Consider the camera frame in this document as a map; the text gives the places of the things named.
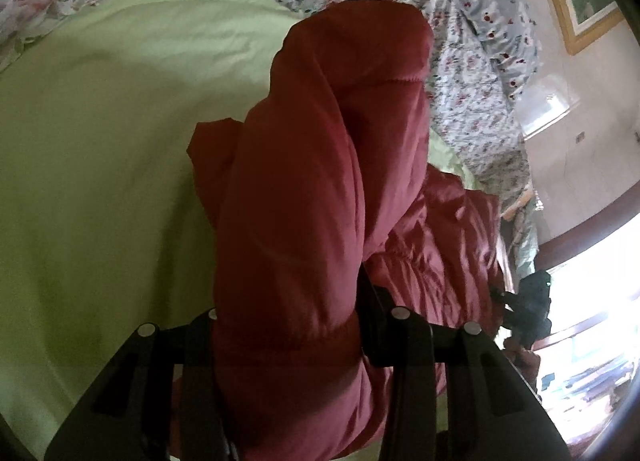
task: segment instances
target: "shiny red fabric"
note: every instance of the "shiny red fabric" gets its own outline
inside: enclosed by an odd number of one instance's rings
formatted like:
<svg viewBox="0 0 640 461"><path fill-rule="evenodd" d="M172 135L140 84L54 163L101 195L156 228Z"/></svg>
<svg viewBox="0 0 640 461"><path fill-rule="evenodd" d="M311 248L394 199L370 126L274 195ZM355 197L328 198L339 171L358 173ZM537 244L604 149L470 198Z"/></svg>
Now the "shiny red fabric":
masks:
<svg viewBox="0 0 640 461"><path fill-rule="evenodd" d="M216 381L243 459L328 460L382 434L392 374L360 351L361 262L433 323L497 327L498 200L425 167L432 44L412 6L341 3L290 30L244 124L196 128Z"/></svg>

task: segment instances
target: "light green fabric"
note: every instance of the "light green fabric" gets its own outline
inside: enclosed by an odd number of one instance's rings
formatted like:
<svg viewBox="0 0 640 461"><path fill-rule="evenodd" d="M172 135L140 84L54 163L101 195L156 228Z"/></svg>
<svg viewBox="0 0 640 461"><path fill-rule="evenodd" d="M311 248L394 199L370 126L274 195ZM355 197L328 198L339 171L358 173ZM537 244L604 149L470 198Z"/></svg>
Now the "light green fabric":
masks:
<svg viewBox="0 0 640 461"><path fill-rule="evenodd" d="M132 330L211 306L186 148L266 95L297 20L273 0L109 0L0 75L0 413L39 458ZM430 161L472 185L434 134Z"/></svg>

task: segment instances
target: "gathered red fabric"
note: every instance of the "gathered red fabric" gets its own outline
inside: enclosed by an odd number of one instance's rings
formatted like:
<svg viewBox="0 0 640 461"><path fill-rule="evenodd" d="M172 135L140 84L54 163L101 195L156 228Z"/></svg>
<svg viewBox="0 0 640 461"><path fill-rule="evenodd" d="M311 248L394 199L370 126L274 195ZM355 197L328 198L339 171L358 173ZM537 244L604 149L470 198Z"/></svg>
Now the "gathered red fabric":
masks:
<svg viewBox="0 0 640 461"><path fill-rule="evenodd" d="M291 28L244 123L196 128L216 383L243 459L328 460L382 435L392 372L361 352L362 262L430 322L497 330L498 200L426 166L432 44L412 6L343 2Z"/></svg>

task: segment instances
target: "red garment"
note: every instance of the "red garment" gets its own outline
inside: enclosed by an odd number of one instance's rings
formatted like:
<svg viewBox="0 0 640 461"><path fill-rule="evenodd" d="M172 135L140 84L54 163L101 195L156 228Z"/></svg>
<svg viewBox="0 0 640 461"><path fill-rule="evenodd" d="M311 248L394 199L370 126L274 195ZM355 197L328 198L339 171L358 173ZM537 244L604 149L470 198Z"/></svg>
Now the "red garment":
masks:
<svg viewBox="0 0 640 461"><path fill-rule="evenodd" d="M196 128L216 381L243 459L328 460L382 434L391 371L360 351L362 261L431 322L497 327L498 200L425 175L432 44L412 6L343 2L290 30L244 124Z"/></svg>

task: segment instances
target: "red sleeve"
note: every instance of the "red sleeve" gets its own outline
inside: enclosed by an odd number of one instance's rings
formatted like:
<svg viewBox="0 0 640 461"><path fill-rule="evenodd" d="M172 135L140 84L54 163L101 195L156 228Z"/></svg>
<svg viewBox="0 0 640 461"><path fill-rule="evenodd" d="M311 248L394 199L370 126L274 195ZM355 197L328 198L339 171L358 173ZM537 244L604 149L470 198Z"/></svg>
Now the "red sleeve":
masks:
<svg viewBox="0 0 640 461"><path fill-rule="evenodd" d="M369 424L356 276L424 179L432 41L417 9L387 1L295 25L226 154L223 198L199 136L213 125L196 129L198 193L220 207L216 380L247 460L330 459Z"/></svg>

